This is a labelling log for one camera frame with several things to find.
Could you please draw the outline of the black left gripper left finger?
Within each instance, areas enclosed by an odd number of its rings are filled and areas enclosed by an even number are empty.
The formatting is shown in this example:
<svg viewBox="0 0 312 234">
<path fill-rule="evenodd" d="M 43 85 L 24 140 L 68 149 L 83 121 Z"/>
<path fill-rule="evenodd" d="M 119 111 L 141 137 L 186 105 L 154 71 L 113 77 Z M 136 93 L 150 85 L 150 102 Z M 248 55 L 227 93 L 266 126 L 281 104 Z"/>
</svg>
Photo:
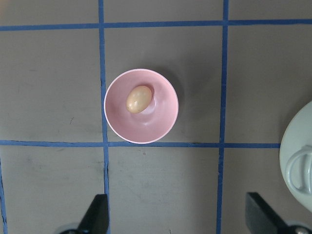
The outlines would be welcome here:
<svg viewBox="0 0 312 234">
<path fill-rule="evenodd" d="M 79 234 L 106 234 L 109 228 L 107 194 L 96 195 L 78 225 Z"/>
</svg>

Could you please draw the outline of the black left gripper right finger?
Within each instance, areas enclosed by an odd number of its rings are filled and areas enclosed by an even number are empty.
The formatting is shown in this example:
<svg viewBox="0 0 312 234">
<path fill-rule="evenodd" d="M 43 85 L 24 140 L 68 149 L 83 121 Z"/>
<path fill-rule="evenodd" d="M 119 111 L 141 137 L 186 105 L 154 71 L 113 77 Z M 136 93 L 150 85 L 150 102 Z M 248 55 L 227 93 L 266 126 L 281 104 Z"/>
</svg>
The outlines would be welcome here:
<svg viewBox="0 0 312 234">
<path fill-rule="evenodd" d="M 245 197 L 245 222 L 252 234 L 286 234 L 288 225 L 256 192 Z"/>
</svg>

